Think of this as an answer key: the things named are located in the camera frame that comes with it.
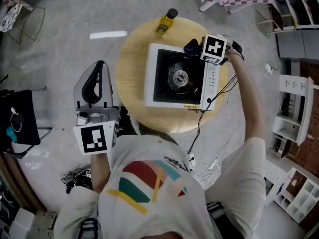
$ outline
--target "yellow label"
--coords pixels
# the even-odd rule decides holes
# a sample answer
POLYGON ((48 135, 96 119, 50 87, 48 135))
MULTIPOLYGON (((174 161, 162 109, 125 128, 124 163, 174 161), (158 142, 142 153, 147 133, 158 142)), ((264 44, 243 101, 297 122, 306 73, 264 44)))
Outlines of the yellow label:
POLYGON ((200 109, 200 106, 188 106, 188 105, 184 105, 184 108, 189 108, 189 109, 200 109))

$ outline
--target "white machine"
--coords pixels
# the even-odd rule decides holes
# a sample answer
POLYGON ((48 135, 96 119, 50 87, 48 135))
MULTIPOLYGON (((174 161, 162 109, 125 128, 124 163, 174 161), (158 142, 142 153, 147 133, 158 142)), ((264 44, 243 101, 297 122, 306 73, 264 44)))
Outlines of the white machine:
MULTIPOLYGON (((149 107, 205 110, 217 94, 219 65, 188 56, 183 48, 149 46, 144 103, 149 107)), ((215 101, 208 111, 213 111, 215 101)))
POLYGON ((102 60, 89 67, 74 88, 73 130, 83 155, 109 153, 115 145, 120 109, 113 107, 112 94, 109 68, 102 60))

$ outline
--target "black chair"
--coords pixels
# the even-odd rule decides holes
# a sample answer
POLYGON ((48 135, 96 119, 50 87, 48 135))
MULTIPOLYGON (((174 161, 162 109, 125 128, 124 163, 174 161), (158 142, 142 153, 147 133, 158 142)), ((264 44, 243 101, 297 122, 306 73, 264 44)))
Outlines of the black chair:
MULTIPOLYGON (((33 110, 31 90, 24 90, 14 93, 12 93, 12 91, 6 90, 4 93, 5 96, 0 97, 0 152, 15 158, 22 159, 35 145, 39 145, 41 143, 41 139, 47 136, 51 132, 52 128, 37 127, 33 110), (7 136, 6 129, 11 126, 12 107, 18 114, 23 116, 22 128, 20 132, 14 132, 17 137, 16 143, 31 145, 27 150, 21 153, 15 153, 8 150, 9 148, 12 149, 12 140, 11 137, 7 136), (44 129, 48 132, 40 138, 38 129, 44 129)), ((13 124, 16 130, 19 129, 19 125, 19 123, 13 124)))

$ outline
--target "person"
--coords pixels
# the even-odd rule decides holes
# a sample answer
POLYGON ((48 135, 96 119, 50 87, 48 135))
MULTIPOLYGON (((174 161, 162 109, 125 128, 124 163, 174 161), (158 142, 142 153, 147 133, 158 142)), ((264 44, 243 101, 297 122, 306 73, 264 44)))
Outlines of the person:
MULTIPOLYGON (((222 238, 207 209, 215 202, 231 214, 227 220, 241 238, 252 237, 266 198, 263 108, 242 57, 234 50, 226 56, 239 84, 245 142, 222 161, 215 184, 203 190, 178 145, 158 136, 122 135, 112 152, 112 169, 106 154, 91 156, 93 191, 72 189, 55 224, 56 239, 78 238, 78 228, 95 208, 104 239, 222 238)), ((228 230, 229 223, 223 224, 228 230)))

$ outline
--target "black bottle cap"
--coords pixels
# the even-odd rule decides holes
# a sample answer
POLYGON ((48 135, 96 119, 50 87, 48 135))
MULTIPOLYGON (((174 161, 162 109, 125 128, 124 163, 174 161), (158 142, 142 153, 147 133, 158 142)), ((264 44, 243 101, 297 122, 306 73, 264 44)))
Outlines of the black bottle cap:
POLYGON ((166 17, 170 18, 170 19, 174 19, 176 16, 178 15, 178 11, 176 9, 169 9, 166 17))

